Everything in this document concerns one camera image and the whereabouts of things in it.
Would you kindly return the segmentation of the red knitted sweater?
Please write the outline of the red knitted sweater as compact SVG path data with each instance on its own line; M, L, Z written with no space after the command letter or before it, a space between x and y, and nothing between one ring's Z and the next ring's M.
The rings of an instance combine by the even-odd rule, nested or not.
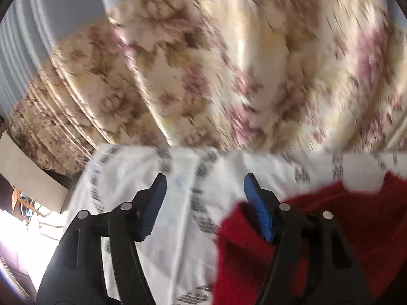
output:
M253 174L218 231L215 304L405 304L406 181L280 202Z

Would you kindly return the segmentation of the wooden chair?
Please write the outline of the wooden chair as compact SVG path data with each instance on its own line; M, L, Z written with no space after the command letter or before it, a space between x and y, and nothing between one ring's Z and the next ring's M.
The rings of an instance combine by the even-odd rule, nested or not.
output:
M30 223L32 216L45 217L43 213L35 208L35 201L17 188L14 188L12 193L12 214L26 224Z

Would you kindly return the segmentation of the patterned bed sheet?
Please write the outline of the patterned bed sheet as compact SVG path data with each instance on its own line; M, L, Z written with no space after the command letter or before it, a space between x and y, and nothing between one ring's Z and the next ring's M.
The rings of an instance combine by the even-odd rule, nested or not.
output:
M354 191L376 191L386 172L406 175L406 154L267 154L214 148L156 149L102 145L82 173L68 206L109 212L149 188L157 174L168 189L152 233L137 251L157 304L209 304L216 276L216 233L245 199L243 179L253 173L279 200L335 181Z

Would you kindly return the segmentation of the beige board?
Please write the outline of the beige board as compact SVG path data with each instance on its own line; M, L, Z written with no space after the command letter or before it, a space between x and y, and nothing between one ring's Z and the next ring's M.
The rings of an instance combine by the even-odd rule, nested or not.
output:
M40 205L63 211L68 189L32 162L6 131L1 134L1 175Z

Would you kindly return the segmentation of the blue floral curtain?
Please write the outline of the blue floral curtain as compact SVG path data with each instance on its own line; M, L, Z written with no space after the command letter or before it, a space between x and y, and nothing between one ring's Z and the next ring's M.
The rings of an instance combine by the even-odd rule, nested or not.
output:
M1 118L43 169L104 144L405 151L395 0L13 0Z

